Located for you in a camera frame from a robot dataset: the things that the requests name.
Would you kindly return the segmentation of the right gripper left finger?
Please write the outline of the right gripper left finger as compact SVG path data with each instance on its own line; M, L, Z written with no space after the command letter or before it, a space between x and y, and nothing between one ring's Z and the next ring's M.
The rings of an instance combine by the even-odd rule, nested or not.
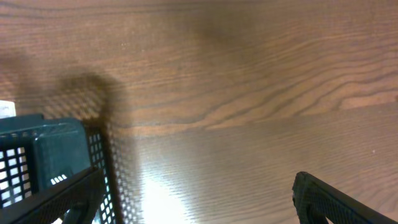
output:
M49 189L1 209L2 224L91 223L105 193L103 171L85 169Z

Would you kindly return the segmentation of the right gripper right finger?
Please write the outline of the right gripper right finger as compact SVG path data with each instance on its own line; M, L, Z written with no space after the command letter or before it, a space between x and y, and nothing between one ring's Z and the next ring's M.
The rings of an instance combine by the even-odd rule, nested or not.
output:
M301 224L361 223L397 224L308 172L298 172L292 200Z

